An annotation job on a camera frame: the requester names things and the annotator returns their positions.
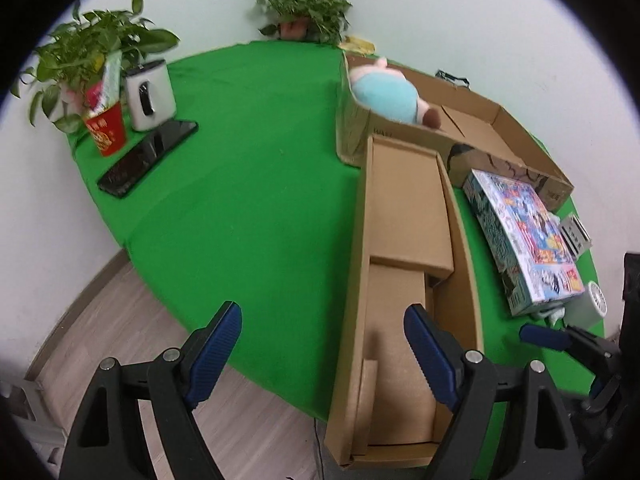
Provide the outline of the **white handheld fan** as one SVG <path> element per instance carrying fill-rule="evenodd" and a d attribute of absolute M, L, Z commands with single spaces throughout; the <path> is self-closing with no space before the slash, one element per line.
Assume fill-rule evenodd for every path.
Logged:
<path fill-rule="evenodd" d="M 591 330 L 603 321 L 607 314 L 608 304 L 602 289 L 596 282 L 590 281 L 585 284 L 582 294 L 568 298 L 559 307 L 536 312 L 533 318 L 545 320 L 549 326 L 563 322 L 565 325 Z"/>

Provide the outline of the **colourful puzzle box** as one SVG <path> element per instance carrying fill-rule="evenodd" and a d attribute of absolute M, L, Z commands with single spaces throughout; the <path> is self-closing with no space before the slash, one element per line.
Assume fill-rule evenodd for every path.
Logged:
<path fill-rule="evenodd" d="M 559 307 L 585 291 L 559 226 L 530 184 L 473 169 L 463 192 L 513 316 Z"/>

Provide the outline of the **cardboard divider tray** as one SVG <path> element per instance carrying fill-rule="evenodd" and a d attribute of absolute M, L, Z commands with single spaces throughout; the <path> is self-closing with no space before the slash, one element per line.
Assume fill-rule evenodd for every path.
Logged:
<path fill-rule="evenodd" d="M 439 154 L 370 136 L 324 443 L 344 469 L 425 466 L 451 416 L 404 331 L 422 304 L 465 349 L 483 349 L 469 244 Z"/>

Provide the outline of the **white folding phone stand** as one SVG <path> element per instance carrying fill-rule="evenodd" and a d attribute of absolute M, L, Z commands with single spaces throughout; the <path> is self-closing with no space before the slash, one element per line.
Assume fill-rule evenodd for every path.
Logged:
<path fill-rule="evenodd" d="M 577 261 L 592 247 L 592 238 L 577 214 L 568 214 L 565 218 L 555 218 L 562 240 L 570 256 Z"/>

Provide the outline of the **large cardboard box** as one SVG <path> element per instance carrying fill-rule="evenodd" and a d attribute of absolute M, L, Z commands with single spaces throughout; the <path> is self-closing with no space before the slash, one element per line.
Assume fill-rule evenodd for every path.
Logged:
<path fill-rule="evenodd" d="M 457 188 L 477 169 L 530 184 L 553 212 L 570 198 L 574 185 L 536 140 L 501 105 L 468 88 L 390 63 L 438 111 L 442 124 L 431 129 L 395 122 L 372 110 L 355 96 L 349 72 L 373 64 L 373 58 L 343 55 L 335 119 L 341 162 L 361 166 L 368 137 L 377 134 L 437 152 Z"/>

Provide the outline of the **black smartphone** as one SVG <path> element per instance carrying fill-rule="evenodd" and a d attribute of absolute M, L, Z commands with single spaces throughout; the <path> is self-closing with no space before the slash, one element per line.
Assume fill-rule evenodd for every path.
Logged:
<path fill-rule="evenodd" d="M 171 151 L 198 131 L 190 120 L 168 120 L 149 132 L 99 177 L 98 189 L 116 198 L 127 196 Z"/>

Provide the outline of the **red paper cup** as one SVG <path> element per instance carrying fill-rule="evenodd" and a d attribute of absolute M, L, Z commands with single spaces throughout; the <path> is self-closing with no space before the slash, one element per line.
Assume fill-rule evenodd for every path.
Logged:
<path fill-rule="evenodd" d="M 114 155 L 125 146 L 126 128 L 121 102 L 117 101 L 100 114 L 88 114 L 84 123 L 102 156 Z"/>

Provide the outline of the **black glasses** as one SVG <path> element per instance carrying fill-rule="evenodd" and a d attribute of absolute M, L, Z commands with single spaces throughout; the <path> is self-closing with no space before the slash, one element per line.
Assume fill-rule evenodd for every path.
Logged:
<path fill-rule="evenodd" d="M 469 89 L 471 85 L 468 78 L 454 76 L 444 70 L 436 70 L 435 77 L 450 82 L 450 84 L 455 84 L 456 86 L 461 86 L 467 89 Z"/>

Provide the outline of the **pink blue plush pig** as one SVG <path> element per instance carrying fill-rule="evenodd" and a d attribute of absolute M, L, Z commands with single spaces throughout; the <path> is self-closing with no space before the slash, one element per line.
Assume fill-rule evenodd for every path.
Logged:
<path fill-rule="evenodd" d="M 439 111 L 420 97 L 418 89 L 403 72 L 391 68 L 386 58 L 351 68 L 348 80 L 352 94 L 369 110 L 403 124 L 439 129 Z"/>

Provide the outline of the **left potted plant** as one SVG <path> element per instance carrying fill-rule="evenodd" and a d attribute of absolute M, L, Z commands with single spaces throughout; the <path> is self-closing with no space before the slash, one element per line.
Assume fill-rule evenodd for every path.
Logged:
<path fill-rule="evenodd" d="M 101 82 L 110 54 L 119 52 L 120 69 L 129 70 L 152 54 L 178 47 L 180 38 L 143 11 L 144 0 L 130 0 L 126 9 L 86 12 L 75 2 L 72 17 L 47 33 L 10 89 L 14 98 L 29 97 L 29 125 L 42 116 L 62 133 L 78 133 L 89 108 L 88 93 Z"/>

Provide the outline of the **corner potted plant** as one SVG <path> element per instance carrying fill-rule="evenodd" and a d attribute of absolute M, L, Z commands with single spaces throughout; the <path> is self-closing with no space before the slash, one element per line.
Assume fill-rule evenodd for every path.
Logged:
<path fill-rule="evenodd" d="M 268 22 L 258 29 L 267 38 L 338 46 L 348 29 L 348 0 L 256 0 Z"/>

